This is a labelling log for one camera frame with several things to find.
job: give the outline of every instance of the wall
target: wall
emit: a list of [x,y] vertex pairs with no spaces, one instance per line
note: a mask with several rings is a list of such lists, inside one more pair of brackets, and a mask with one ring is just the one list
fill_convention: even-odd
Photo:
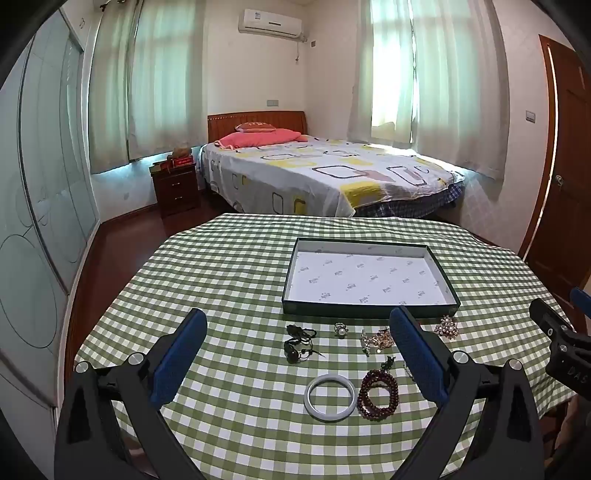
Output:
[[[505,180],[470,174],[464,201],[447,218],[517,252],[540,188],[548,135],[548,86],[539,35],[570,46],[555,23],[530,0],[493,0],[509,70],[511,120]],[[525,120],[525,111],[536,123]]]
[[61,11],[70,24],[82,48],[86,49],[86,39],[95,14],[93,0],[68,0],[62,5]]
[[306,46],[286,38],[240,33],[238,18],[245,8],[301,18],[306,24],[304,7],[286,0],[208,0],[209,115],[267,110],[267,100],[279,100],[280,110],[303,110]]
[[[303,110],[306,46],[299,44],[300,61],[296,63],[298,43],[295,41],[240,33],[238,18],[245,8],[301,18],[306,25],[304,7],[287,0],[207,0],[204,85],[208,115],[267,110],[267,100],[278,100],[281,110]],[[89,52],[94,47],[97,30],[98,20],[95,20],[90,29]],[[88,55],[86,85],[90,61]],[[149,167],[160,158],[157,155],[92,176],[101,221],[156,203]]]
[[357,16],[357,0],[316,0],[307,7],[306,117],[310,135],[347,137],[355,84]]

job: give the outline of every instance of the blue gripper pad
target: blue gripper pad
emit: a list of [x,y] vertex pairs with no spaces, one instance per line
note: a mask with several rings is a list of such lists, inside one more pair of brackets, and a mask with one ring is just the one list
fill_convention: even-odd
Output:
[[591,297],[583,290],[577,287],[573,288],[570,291],[570,301],[587,317],[591,317]]
[[189,315],[189,322],[154,371],[150,402],[158,410],[174,400],[207,335],[207,316],[199,309],[193,309]]
[[447,403],[443,369],[406,312],[396,307],[390,313],[390,333],[408,365],[419,390],[438,407]]

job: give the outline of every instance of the wooden headboard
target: wooden headboard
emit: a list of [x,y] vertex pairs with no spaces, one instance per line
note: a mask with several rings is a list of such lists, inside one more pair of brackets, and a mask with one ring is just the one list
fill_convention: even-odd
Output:
[[237,125],[244,122],[264,122],[277,128],[288,128],[303,135],[308,134],[306,114],[288,110],[273,110],[265,112],[237,112],[220,113],[207,116],[207,132],[209,142],[215,142],[226,135],[235,132]]

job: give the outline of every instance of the gingham tablecloth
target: gingham tablecloth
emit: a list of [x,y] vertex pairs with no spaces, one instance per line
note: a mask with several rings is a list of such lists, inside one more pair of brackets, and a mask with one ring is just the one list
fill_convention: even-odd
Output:
[[[374,350],[370,358],[361,351],[361,329],[376,332],[386,320],[341,319],[349,334],[338,339],[332,331],[338,319],[283,314],[281,294],[299,236],[429,245],[462,302],[456,314],[460,336],[445,340],[449,348],[495,365],[521,360],[540,415],[572,395],[544,372],[549,340],[530,320],[528,306],[540,297],[564,314],[513,252],[485,245],[457,226],[425,220],[226,214],[167,240],[77,356],[95,367],[121,364],[172,332],[191,308],[202,309],[207,338],[176,398],[161,411],[206,477],[389,479],[436,411],[397,361],[391,373],[400,406],[393,416],[377,423],[355,410],[324,424],[308,415],[303,392],[313,378],[337,373],[359,388],[367,371],[397,350]],[[318,330],[314,345],[324,357],[288,364],[282,347],[290,323]],[[313,398],[324,411],[348,403],[339,387],[318,387]],[[461,465],[482,407],[483,401],[475,402],[446,471]],[[117,403],[116,411],[121,426],[133,433],[123,405]]]

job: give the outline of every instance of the red bead bracelet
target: red bead bracelet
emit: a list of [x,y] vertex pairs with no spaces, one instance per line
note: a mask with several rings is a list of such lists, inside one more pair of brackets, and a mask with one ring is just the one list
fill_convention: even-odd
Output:
[[[374,405],[374,402],[371,401],[368,395],[369,390],[378,387],[380,382],[386,384],[390,390],[390,402],[385,408]],[[398,383],[396,379],[385,369],[370,370],[361,383],[361,389],[357,397],[357,409],[359,413],[370,420],[383,420],[393,414],[397,408]]]

